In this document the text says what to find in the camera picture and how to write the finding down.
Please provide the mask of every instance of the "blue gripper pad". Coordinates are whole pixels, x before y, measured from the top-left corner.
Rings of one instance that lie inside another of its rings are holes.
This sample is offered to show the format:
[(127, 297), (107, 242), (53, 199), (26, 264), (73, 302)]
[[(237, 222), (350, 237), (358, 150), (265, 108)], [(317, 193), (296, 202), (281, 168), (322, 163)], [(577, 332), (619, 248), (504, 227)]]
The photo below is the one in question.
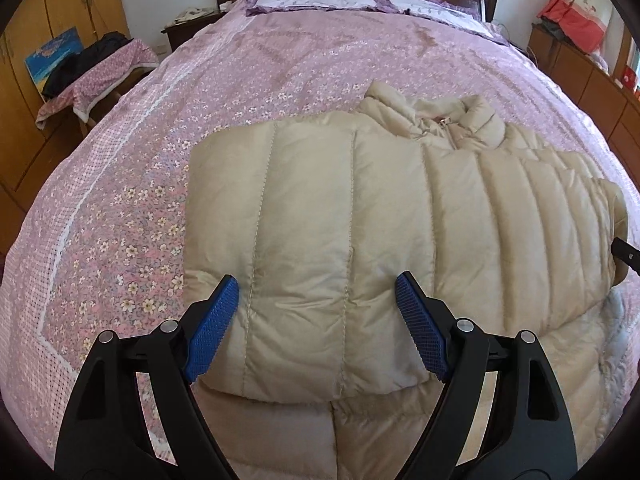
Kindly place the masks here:
[(396, 279), (396, 303), (428, 371), (443, 381), (449, 372), (446, 343), (425, 305), (406, 277)]
[(238, 309), (240, 287), (231, 278), (220, 291), (209, 311), (189, 342), (189, 358), (184, 366), (184, 377), (189, 383), (209, 370), (213, 357), (225, 336), (231, 320)]

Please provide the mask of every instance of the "dark wood nightstand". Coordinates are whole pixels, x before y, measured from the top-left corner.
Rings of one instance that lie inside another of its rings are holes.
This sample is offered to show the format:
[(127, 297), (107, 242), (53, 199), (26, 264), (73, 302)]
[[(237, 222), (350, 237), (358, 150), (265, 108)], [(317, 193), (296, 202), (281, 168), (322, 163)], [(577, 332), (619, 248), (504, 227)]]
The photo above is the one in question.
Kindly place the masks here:
[(199, 18), (195, 18), (194, 20), (180, 23), (179, 25), (167, 27), (162, 31), (162, 33), (166, 34), (169, 37), (171, 50), (175, 52), (175, 49), (181, 46), (181, 44), (193, 38), (196, 35), (196, 32), (205, 28), (211, 23), (215, 23), (224, 15), (224, 12), (213, 12), (211, 14), (207, 14), (206, 16), (201, 16)]

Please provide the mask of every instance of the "bed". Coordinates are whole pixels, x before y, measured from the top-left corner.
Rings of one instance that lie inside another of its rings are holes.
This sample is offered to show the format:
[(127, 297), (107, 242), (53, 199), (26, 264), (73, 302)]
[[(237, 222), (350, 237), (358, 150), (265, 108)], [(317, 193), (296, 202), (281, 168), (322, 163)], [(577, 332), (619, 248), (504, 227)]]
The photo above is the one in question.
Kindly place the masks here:
[[(490, 21), (497, 0), (445, 0)], [(640, 196), (593, 121), (514, 48), (413, 16), (336, 10), (246, 15), (246, 0), (131, 90), (40, 191), (0, 288), (0, 389), (28, 442), (53, 464), (66, 402), (99, 332), (146, 333), (179, 317), (191, 148), (232, 125), (350, 110), (373, 79), (404, 94), (482, 94), (508, 121), (589, 153), (623, 189), (629, 241)], [(640, 280), (613, 292), (605, 363), (619, 386), (610, 428), (636, 383)], [(170, 457), (150, 384), (152, 443)]]

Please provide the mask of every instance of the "blue painting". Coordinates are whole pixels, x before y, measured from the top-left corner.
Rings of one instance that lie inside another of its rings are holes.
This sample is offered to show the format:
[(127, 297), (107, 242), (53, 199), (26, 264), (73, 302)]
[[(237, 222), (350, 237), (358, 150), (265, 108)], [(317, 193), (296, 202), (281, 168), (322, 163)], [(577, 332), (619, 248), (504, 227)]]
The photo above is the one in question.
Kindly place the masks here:
[(69, 54), (80, 54), (83, 49), (78, 31), (74, 27), (44, 44), (24, 60), (31, 79), (41, 95), (49, 75), (60, 61)]

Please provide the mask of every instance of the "red and white curtain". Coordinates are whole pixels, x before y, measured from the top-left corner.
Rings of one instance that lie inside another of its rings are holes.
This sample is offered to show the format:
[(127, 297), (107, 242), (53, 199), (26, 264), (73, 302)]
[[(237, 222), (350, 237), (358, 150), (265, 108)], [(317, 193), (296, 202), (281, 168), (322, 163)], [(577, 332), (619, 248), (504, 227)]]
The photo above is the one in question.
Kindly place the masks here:
[(611, 0), (549, 0), (538, 17), (558, 23), (584, 52), (596, 52), (613, 14)]

